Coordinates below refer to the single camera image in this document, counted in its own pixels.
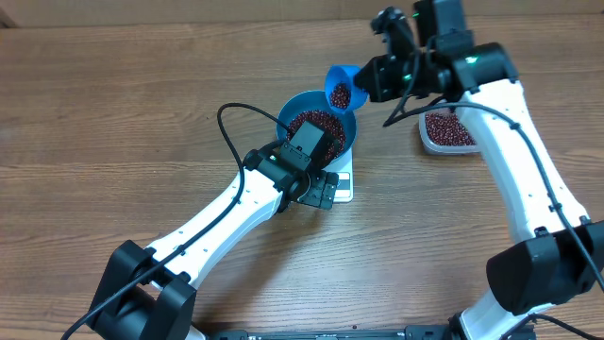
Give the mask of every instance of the red beans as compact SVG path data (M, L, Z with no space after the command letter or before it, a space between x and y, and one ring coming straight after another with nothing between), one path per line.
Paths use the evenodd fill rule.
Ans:
M322 128L326 132L330 133L334 138L340 141L340 148L335 150L334 145L329 148L325 158L323 159L323 164L317 164L320 167L327 166L333 159L338 157L340 154L344 152L344 145L346 144L346 135L344 134L344 125L342 125L342 121L338 117L329 112L323 110L308 110L298 114L292 122L290 123L290 128L297 132L304 122L310 121L314 123L317 127ZM287 140L291 141L293 138L293 134L287 134Z
M457 115L448 113L448 109L427 113L426 130L430 140L437 145L476 145L470 133L460 124Z
M329 95L329 101L332 107L338 109L346 109L350 105L350 90L345 83L339 83Z

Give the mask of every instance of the blue bowl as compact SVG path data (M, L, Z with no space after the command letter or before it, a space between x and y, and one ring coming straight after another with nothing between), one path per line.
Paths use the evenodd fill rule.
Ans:
M355 75L361 70L357 65L333 65L327 72L325 78L325 95L327 102L331 109L337 113L345 113L347 111L354 111L365 104L367 101L367 92L358 88L354 84ZM340 109L331 106L329 96L333 92L333 89L340 84L344 83L348 89L350 89L350 104L346 109Z
M323 91L307 91L294 96L288 101L281 112L279 113L278 119L289 125L298 114L304 111L321 110L329 112L336 117L340 118L342 125L344 126L344 134L346 135L346 144L344 145L344 152L335 158L331 163L336 162L345 154L352 144L357 140L357 118L352 110L345 112L344 114L337 114L331 109L327 102L325 92ZM277 138L286 139L287 131L285 128L277 125Z

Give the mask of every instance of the wall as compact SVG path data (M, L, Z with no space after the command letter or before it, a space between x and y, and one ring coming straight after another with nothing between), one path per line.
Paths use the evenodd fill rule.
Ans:
M0 0L8 26L134 24L372 18L413 0ZM464 0L468 15L599 13L604 0Z

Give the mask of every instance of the cup of beans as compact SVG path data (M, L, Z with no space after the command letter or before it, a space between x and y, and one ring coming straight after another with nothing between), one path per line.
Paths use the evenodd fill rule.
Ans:
M367 101L368 93L354 86L357 65L333 65L325 79L325 95L332 111L342 114L354 111Z
M348 152L357 139L357 119L352 110L344 113L334 112L327 102L326 93L323 91L307 91L295 95L290 99L278 119L296 132L307 121L327 131L340 142L338 149L333 146L323 160L314 160L321 167L336 162ZM290 141L293 134L277 125L277 138Z
M457 114L438 109L419 116L419 132L430 155L466 155L479 152L476 141L460 123Z

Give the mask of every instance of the wooden table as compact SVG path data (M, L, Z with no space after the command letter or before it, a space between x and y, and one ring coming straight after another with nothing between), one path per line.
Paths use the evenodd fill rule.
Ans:
M472 17L510 52L550 155L604 219L604 17ZM277 114L333 63L383 46L366 21L0 30L0 338L58 339L124 240L145 246L236 174L216 126L230 101ZM355 198L295 206L251 231L202 284L202 330L349 330L444 323L487 288L511 245L480 157L429 157L394 103L357 112ZM226 113L240 153L275 125ZM551 315L604 334L597 288ZM569 338L540 324L544 339ZM82 328L74 339L95 339Z

